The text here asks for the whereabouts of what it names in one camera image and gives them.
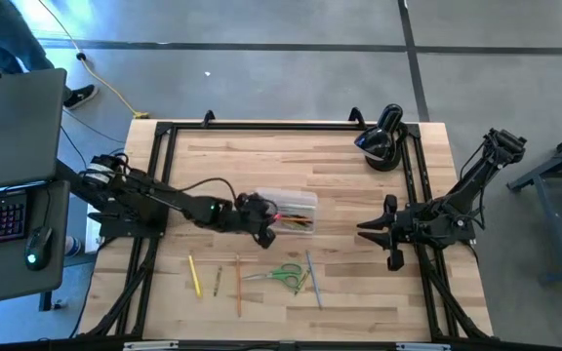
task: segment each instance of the scissors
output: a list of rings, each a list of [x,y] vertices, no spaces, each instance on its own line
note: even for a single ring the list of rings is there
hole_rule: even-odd
[[[268,273],[254,274],[242,280],[276,279],[290,289],[296,289],[301,280],[302,268],[296,263],[284,263],[281,267]]]

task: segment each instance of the concrete floor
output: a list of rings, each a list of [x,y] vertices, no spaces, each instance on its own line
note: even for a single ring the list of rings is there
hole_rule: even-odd
[[[361,44],[403,46],[396,0],[52,0],[78,38],[160,43]],[[38,37],[63,38],[36,0],[17,0]],[[562,48],[562,0],[407,0],[416,45]],[[547,225],[533,189],[504,184],[547,158],[562,141],[562,55],[418,54],[428,114],[420,116],[404,52],[87,50],[96,70],[154,118],[342,120],[352,106],[370,119],[396,102],[405,120],[445,122],[458,167],[490,128],[528,139],[524,160],[486,192],[479,231],[483,286],[496,336],[562,346],[562,284],[541,286],[552,268]],[[92,78],[70,49],[48,49],[68,84]],[[78,118],[118,139],[131,113],[103,89]],[[68,116],[63,125],[86,158],[119,146]],[[82,163],[63,139],[60,157]],[[66,268],[57,296],[67,310],[38,313],[37,296],[0,302],[0,342],[68,337],[91,265]]]

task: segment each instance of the wooden tabletop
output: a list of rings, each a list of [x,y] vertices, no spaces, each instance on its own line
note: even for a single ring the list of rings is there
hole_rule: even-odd
[[[132,167],[146,170],[156,122],[132,123],[126,146]],[[441,123],[420,126],[430,185],[438,197],[457,181],[446,127]],[[398,196],[399,208],[407,202],[402,165],[392,172],[373,171],[353,146],[356,136],[356,132],[322,131],[179,132],[172,186],[222,176],[238,192],[257,187],[314,192],[318,195],[317,229],[313,235],[279,233],[272,246],[263,250],[250,235],[200,229],[171,212],[155,264],[144,338],[429,340],[420,270],[412,248],[402,245],[406,265],[390,272],[387,254],[356,235],[358,222],[381,214],[386,194]],[[158,178],[166,144],[165,140],[161,147]],[[410,150],[415,179],[419,179],[411,143]],[[421,198],[422,191],[418,188],[417,192]],[[230,198],[222,183],[208,183],[188,193]],[[132,242],[117,239],[99,253],[81,332],[94,327],[122,291]],[[280,282],[264,280],[243,282],[242,317],[238,317],[236,254],[241,256],[241,273],[246,276],[290,261],[306,269],[305,250],[311,252],[324,309],[318,309],[310,279],[296,296]],[[190,253],[202,298],[197,298],[192,283]],[[454,296],[478,327],[491,333],[472,253],[464,246],[452,246],[445,256]],[[220,289],[214,297],[220,265]],[[138,293],[130,325],[137,308]],[[445,331],[443,308],[438,307],[438,313]]]

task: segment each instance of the yellow pencil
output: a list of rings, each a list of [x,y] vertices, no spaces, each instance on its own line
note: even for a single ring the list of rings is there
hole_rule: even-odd
[[[194,259],[192,259],[191,254],[189,254],[187,258],[190,260],[190,270],[192,271],[192,279],[194,280],[194,289],[196,289],[196,295],[199,298],[203,297],[203,294],[201,294],[201,287],[199,286],[199,278],[196,276],[196,270],[194,269]]]

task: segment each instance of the black metal frame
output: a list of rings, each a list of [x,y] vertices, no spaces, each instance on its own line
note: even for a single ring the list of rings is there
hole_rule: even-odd
[[[177,135],[179,130],[311,130],[311,131],[362,131],[368,127],[372,127],[374,123],[366,123],[361,112],[353,108],[348,122],[341,123],[317,123],[317,122],[220,122],[212,123],[216,120],[214,113],[208,111],[203,122],[183,121],[183,122],[158,122],[155,128],[151,155],[148,164],[148,173],[155,175],[159,149],[163,137],[168,136],[168,148],[165,157],[164,169],[162,171],[161,180],[168,183],[170,180],[170,172],[173,167],[173,158],[175,146],[177,143]],[[420,126],[418,124],[408,124],[409,136],[413,141],[416,156],[418,159],[418,168],[420,171],[420,182],[422,195],[427,201],[431,198],[430,183],[428,180],[428,172],[422,149],[422,138],[420,134]],[[407,183],[407,193],[409,202],[418,201],[416,193],[414,175],[411,167],[411,159],[407,142],[403,143],[403,170]],[[57,173],[71,176],[70,169],[59,169]],[[75,184],[71,184],[71,189],[75,192]],[[86,350],[122,350],[124,342],[142,341],[144,330],[144,322],[146,318],[146,310],[148,307],[148,299],[150,287],[153,278],[153,267],[155,257],[159,247],[159,238],[151,238],[149,246],[142,264],[139,266],[141,247],[144,238],[134,239],[132,251],[130,254],[129,267],[127,271],[126,284],[124,291],[115,301],[110,312],[101,320],[100,325],[92,331],[80,334],[74,339],[67,340],[47,340],[32,341],[26,343],[0,345],[0,350],[73,350],[83,346]],[[424,245],[415,244],[416,253],[419,260],[427,262],[426,248]],[[435,271],[441,278],[443,285],[449,290],[448,279],[445,269],[445,259],[441,251],[435,252]],[[426,317],[430,331],[429,343],[395,343],[395,342],[321,342],[321,341],[244,341],[244,340],[180,340],[179,349],[181,350],[200,350],[200,349],[226,349],[232,348],[247,350],[250,347],[257,348],[276,348],[278,351],[294,351],[294,350],[531,350],[531,351],[551,351],[559,350],[550,346],[538,346],[529,344],[520,344],[512,342],[503,342],[495,338],[461,338],[458,333],[458,326],[453,311],[446,308],[448,334],[444,335],[439,328],[439,321],[435,308],[433,290],[429,275],[435,272],[428,271],[426,265],[421,264],[421,283],[424,294],[424,302],[426,307]],[[130,333],[126,333],[127,316],[130,309],[130,300],[134,291],[141,284],[140,301],[138,313],[134,322],[134,327]],[[108,336],[107,333],[116,324],[115,335]]]

